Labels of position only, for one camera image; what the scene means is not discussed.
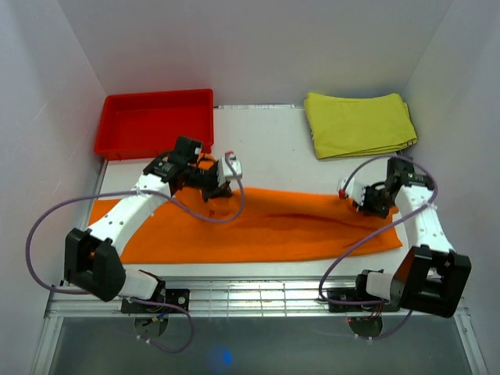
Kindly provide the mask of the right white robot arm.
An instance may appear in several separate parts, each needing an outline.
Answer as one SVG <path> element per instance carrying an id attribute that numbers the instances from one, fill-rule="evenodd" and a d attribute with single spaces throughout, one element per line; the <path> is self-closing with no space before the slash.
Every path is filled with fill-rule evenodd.
<path id="1" fill-rule="evenodd" d="M 383 181 L 365 185 L 349 176 L 339 190 L 363 214 L 386 218 L 401 214 L 409 250 L 394 273 L 364 270 L 356 278 L 353 301 L 371 310 L 380 300 L 408 310 L 451 317 L 472 270 L 470 258 L 458 254 L 446 238 L 434 201 L 438 186 L 410 158 L 387 161 Z"/>

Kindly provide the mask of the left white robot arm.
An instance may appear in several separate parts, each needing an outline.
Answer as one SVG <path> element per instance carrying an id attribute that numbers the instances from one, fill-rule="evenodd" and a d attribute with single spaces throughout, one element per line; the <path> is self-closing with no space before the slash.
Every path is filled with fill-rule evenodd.
<path id="1" fill-rule="evenodd" d="M 173 150 L 157 155 L 100 220 L 67 234 L 65 280 L 104 302 L 116 297 L 137 298 L 147 311 L 159 311 L 166 302 L 163 279 L 125 268 L 120 256 L 145 221 L 165 203 L 194 214 L 175 198 L 183 188 L 198 190 L 204 201 L 231 196 L 231 181 L 240 183 L 242 178 L 234 153 L 226 152 L 207 170 L 200 166 L 203 160 L 202 143 L 184 136 L 176 140 Z"/>

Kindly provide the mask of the orange trousers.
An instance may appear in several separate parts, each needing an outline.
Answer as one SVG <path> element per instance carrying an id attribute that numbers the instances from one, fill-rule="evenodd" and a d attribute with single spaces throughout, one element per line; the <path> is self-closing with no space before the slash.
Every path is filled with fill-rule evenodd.
<path id="1" fill-rule="evenodd" d="M 202 215 L 194 218 L 168 202 L 134 234 L 124 264 L 266 263 L 337 258 L 357 241 L 392 222 L 357 212 L 336 195 L 247 187 L 229 198 L 204 202 L 186 187 L 177 201 Z"/>

